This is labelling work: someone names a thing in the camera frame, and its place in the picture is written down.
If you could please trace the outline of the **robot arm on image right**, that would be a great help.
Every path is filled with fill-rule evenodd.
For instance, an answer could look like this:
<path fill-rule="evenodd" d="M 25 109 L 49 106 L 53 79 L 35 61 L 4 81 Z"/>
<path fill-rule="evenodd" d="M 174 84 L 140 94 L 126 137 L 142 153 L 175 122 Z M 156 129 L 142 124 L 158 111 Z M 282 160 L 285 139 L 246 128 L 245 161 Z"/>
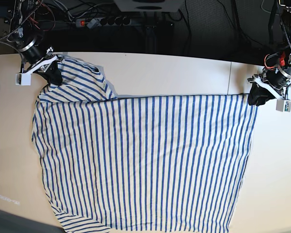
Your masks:
<path fill-rule="evenodd" d="M 275 0 L 268 23 L 269 43 L 274 43 L 273 24 L 279 16 L 279 26 L 283 32 L 283 41 L 273 53 L 266 54 L 261 73 L 248 78 L 252 85 L 248 104 L 261 106 L 276 99 L 276 109 L 281 112 L 291 111 L 289 89 L 291 88 L 291 0 Z"/>

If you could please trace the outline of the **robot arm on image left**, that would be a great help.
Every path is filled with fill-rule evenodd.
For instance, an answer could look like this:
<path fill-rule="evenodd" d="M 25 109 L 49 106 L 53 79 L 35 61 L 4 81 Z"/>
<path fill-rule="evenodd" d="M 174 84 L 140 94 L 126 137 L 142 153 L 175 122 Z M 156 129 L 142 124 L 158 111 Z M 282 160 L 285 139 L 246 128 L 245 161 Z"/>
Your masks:
<path fill-rule="evenodd" d="M 31 85 L 32 74 L 38 74 L 48 84 L 61 85 L 58 69 L 61 60 L 53 47 L 45 42 L 45 31 L 34 20 L 36 11 L 45 6 L 42 0 L 17 0 L 10 20 L 10 31 L 0 38 L 0 44 L 13 48 L 21 58 L 16 85 Z"/>

